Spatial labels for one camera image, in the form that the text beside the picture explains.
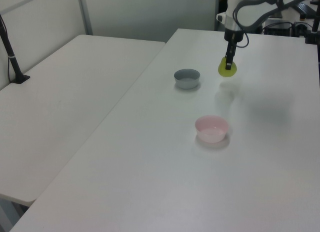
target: yellow object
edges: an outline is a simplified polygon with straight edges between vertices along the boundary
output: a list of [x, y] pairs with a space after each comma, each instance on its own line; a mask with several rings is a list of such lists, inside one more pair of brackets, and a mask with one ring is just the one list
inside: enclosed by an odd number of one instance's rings
[[235, 63], [232, 63], [231, 69], [227, 70], [226, 69], [226, 62], [227, 62], [226, 57], [222, 58], [221, 63], [218, 67], [218, 72], [223, 77], [232, 77], [237, 71], [237, 66]]

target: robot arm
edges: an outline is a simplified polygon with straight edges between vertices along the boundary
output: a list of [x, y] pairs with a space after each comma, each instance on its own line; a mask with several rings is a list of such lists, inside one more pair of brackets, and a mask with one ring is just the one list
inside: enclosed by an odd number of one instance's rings
[[253, 31], [270, 15], [287, 9], [304, 0], [228, 0], [225, 16], [217, 15], [225, 26], [224, 39], [228, 42], [223, 68], [230, 70], [236, 53], [237, 43], [244, 33]]

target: gray bowl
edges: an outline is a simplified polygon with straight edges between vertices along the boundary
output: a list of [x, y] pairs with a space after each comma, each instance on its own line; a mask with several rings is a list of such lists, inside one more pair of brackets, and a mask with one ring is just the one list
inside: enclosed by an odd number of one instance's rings
[[194, 69], [181, 69], [174, 74], [175, 83], [182, 89], [191, 89], [198, 86], [200, 73]]

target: bowl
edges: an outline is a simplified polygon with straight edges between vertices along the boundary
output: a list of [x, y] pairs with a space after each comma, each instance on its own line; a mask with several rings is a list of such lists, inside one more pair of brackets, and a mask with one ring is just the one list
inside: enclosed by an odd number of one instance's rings
[[200, 73], [194, 69], [181, 69], [174, 74], [175, 83], [182, 89], [192, 89], [198, 86]]
[[206, 143], [218, 143], [222, 141], [229, 125], [227, 121], [216, 115], [207, 115], [197, 119], [195, 128], [198, 138]]

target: table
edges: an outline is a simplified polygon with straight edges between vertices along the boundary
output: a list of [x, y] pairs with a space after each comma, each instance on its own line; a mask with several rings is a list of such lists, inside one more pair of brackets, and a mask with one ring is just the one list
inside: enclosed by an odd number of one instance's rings
[[[317, 231], [317, 47], [249, 35], [223, 78], [223, 37], [179, 29], [12, 232]], [[201, 85], [175, 87], [182, 68]], [[196, 139], [206, 114], [230, 124], [219, 144]]]
[[0, 91], [0, 197], [30, 206], [164, 43], [78, 36]]

